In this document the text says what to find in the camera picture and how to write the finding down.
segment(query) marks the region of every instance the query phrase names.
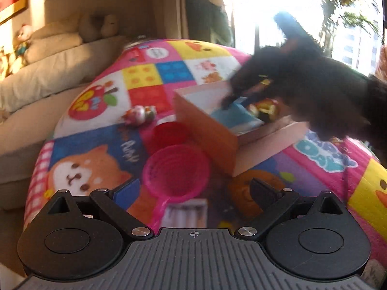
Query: toy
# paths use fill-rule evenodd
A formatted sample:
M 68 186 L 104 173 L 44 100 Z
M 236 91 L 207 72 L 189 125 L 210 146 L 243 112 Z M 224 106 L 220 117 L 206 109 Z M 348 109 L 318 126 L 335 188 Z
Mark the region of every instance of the toy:
M 180 122 L 165 122 L 156 125 L 153 129 L 154 139 L 160 148 L 184 144 L 188 137 L 187 127 Z
M 8 57 L 4 53 L 4 47 L 0 48 L 0 81 L 8 76 Z
M 102 38 L 113 37 L 118 34 L 119 31 L 119 20 L 117 16 L 110 14 L 106 15 L 103 20 L 101 27 Z
M 274 99 L 264 99 L 258 103 L 251 103 L 246 109 L 265 123 L 274 122 L 279 113 L 278 101 Z
M 108 38 L 117 35 L 119 21 L 113 14 L 104 18 L 85 14 L 79 23 L 79 35 L 84 42 L 92 42 L 101 38 Z
M 126 125 L 140 126 L 141 124 L 152 122 L 156 115 L 155 106 L 143 107 L 137 105 L 126 111 L 122 117 Z
M 24 53 L 30 45 L 30 38 L 33 33 L 33 28 L 30 25 L 23 24 L 16 32 L 12 41 L 14 52 L 9 56 L 9 74 L 17 73 L 22 67 L 27 65 L 24 59 Z
M 157 232 L 167 205 L 198 196 L 209 177 L 210 161 L 199 149 L 174 145 L 154 153 L 142 171 L 144 185 L 158 198 L 149 227 Z

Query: wall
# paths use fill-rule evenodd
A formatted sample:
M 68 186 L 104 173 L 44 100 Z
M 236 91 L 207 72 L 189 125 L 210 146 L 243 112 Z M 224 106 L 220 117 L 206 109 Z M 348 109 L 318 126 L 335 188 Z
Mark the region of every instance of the wall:
M 0 46 L 10 51 L 12 36 L 23 23 L 38 29 L 77 10 L 117 15 L 120 33 L 127 36 L 154 36 L 156 33 L 152 0 L 29 0 L 27 10 L 0 26 Z

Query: sunlight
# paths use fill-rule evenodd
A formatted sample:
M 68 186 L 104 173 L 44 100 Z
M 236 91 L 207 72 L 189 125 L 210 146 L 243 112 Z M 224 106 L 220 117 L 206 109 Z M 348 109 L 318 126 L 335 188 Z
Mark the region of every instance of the sunlight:
M 34 29 L 43 27 L 45 22 L 45 0 L 30 0 L 31 26 Z
M 9 20 L 0 26 L 0 47 L 4 46 L 5 53 L 13 51 L 12 36 L 12 20 Z
M 236 46 L 252 53 L 256 25 L 260 30 L 260 45 L 276 45 L 282 34 L 273 21 L 279 11 L 292 14 L 304 29 L 317 38 L 323 21 L 321 0 L 235 0 Z

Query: cardboard box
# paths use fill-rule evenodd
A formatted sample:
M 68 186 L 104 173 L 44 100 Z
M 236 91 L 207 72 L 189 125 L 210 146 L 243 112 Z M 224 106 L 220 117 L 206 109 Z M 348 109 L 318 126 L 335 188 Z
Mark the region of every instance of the cardboard box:
M 210 116 L 228 91 L 227 82 L 219 81 L 177 89 L 174 95 L 177 121 L 187 126 L 196 143 L 227 174 L 241 174 L 305 135 L 306 123 L 286 116 L 242 134 L 232 132 Z

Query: pink measuring cup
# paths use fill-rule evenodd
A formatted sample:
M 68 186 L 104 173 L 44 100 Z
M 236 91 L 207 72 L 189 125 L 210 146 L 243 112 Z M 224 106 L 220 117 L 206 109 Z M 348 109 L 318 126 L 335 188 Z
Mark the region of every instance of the pink measuring cup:
M 209 177 L 210 162 L 196 147 L 174 145 L 154 153 L 142 171 L 144 185 L 158 198 L 149 227 L 157 232 L 167 205 L 198 196 Z

